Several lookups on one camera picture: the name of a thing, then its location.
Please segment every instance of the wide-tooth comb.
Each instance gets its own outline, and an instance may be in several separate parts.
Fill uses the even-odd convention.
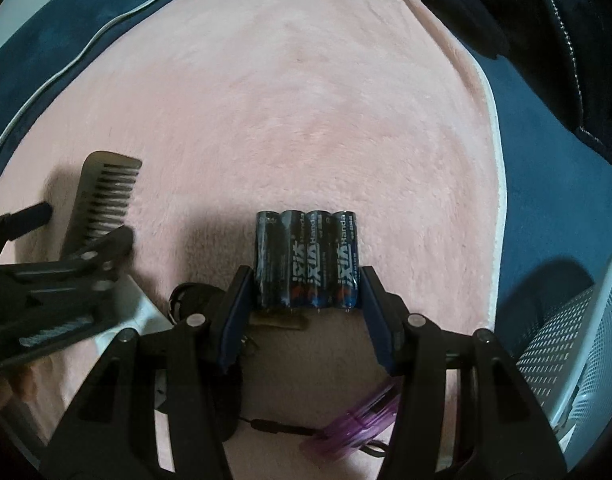
[[[112,152],[93,152],[81,168],[62,258],[124,224],[142,162]]]

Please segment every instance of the battery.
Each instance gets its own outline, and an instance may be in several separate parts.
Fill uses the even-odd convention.
[[[281,256],[282,229],[280,215],[275,211],[257,213],[255,236],[255,282],[257,307],[279,305],[278,271]]]
[[[288,308],[305,306],[306,302],[306,215],[302,211],[284,211],[280,215],[282,230],[279,269],[279,297]]]
[[[306,213],[308,243],[306,246],[307,305],[324,308],[331,305],[330,287],[335,233],[332,217],[327,211]]]
[[[352,211],[333,215],[335,229],[336,282],[332,287],[335,306],[350,310],[357,304],[359,292],[359,257],[357,219]]]

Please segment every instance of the fluffy pink fabric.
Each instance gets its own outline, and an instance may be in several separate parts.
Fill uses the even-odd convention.
[[[160,307],[177,283],[226,287],[252,264],[258,210],[343,208],[357,213],[361,263],[387,290],[470,333],[492,322],[505,211],[486,85],[418,0],[175,0],[24,138],[0,180],[0,213],[44,197],[55,213],[4,259],[58,256],[81,165],[111,150],[144,162],[127,224],[133,275]],[[323,426],[383,378],[361,314],[311,321],[301,333],[255,331],[244,416]],[[91,352],[85,342],[36,366],[43,436]],[[234,477],[374,478],[380,466],[356,453],[320,471],[299,442],[242,427],[226,445]]]

